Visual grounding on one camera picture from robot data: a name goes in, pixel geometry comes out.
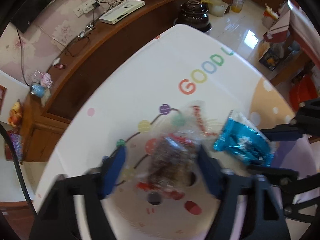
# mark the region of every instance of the purple dot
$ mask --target purple dot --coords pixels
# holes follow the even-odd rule
[[[170,106],[168,104],[163,104],[159,107],[159,111],[163,115],[167,115],[170,113]]]
[[[95,112],[95,109],[91,107],[88,109],[87,114],[88,114],[88,116],[93,116],[94,112]]]

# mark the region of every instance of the snack package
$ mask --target snack package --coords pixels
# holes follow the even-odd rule
[[[161,131],[151,155],[148,173],[137,184],[145,191],[158,191],[171,198],[190,183],[191,170],[201,141],[212,133],[202,116],[202,102],[196,101],[165,118],[156,126]]]
[[[218,140],[216,151],[226,151],[244,164],[270,166],[274,157],[274,143],[271,143],[240,112],[231,111]]]

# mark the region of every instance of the wooden countertop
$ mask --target wooden countertop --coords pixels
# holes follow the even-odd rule
[[[55,97],[60,92],[60,90],[62,89],[63,85],[67,82],[69,77],[72,76],[72,74],[78,69],[78,67],[81,66],[81,64],[107,39],[115,35],[122,28],[124,28],[137,18],[171,1],[174,0],[145,0],[145,6],[132,12],[130,15],[128,15],[115,25],[110,25],[97,21],[95,24],[96,28],[87,35],[90,38],[90,41],[85,47],[84,45],[88,42],[88,39],[81,39],[74,45],[70,46],[69,51],[78,52],[79,50],[81,50],[81,48],[83,48],[77,56],[66,56],[64,52],[61,54],[61,63],[65,64],[66,68],[58,69],[55,67],[51,67],[48,70],[48,73],[51,75],[53,80],[53,86],[51,88],[51,98],[46,103],[43,111],[47,111],[50,108]]]

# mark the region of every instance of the floral wallpaper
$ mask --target floral wallpaper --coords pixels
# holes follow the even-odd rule
[[[25,77],[31,82],[34,71],[47,71],[64,47],[92,21],[92,12],[77,17],[73,9],[86,0],[55,0],[20,33],[23,47]],[[108,4],[101,4],[95,17],[103,13]],[[0,69],[23,82],[20,68],[20,42],[14,25],[9,23],[0,38]]]

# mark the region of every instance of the white router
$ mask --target white router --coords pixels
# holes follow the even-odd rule
[[[107,11],[103,14],[99,20],[104,23],[115,24],[120,21],[122,18],[126,17],[136,9],[144,6],[146,3],[145,1],[141,0],[127,0],[123,3],[117,5],[116,7],[112,8],[110,11]]]

